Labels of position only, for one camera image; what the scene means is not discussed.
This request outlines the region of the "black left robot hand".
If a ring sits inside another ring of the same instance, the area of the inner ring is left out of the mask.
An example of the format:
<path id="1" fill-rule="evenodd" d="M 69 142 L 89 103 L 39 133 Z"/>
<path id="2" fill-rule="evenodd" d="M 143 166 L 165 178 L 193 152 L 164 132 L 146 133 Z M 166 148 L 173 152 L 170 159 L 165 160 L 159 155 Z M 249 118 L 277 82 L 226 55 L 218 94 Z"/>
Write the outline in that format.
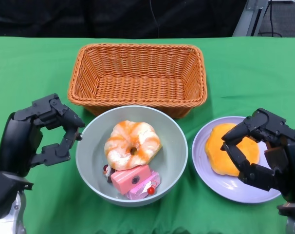
<path id="1" fill-rule="evenodd" d="M 57 94 L 32 102 L 30 107 L 13 112 L 7 120 L 0 142 L 0 171 L 25 177 L 32 167 L 55 165 L 70 160 L 69 150 L 82 140 L 79 128 L 83 120 Z M 65 135 L 60 143 L 37 149 L 42 141 L 42 128 L 62 127 Z"/>

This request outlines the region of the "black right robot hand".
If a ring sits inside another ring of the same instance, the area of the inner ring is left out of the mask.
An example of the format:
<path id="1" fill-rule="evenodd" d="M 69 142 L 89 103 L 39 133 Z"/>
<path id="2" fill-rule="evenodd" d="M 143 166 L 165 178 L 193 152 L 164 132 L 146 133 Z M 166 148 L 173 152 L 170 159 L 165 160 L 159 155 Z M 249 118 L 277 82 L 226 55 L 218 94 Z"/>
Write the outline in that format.
<path id="1" fill-rule="evenodd" d="M 238 148 L 245 137 L 266 144 L 264 155 L 268 167 L 251 163 Z M 221 150 L 227 152 L 238 169 L 240 181 L 265 191 L 278 190 L 287 202 L 295 203 L 295 129 L 284 118 L 258 108 L 222 140 Z"/>

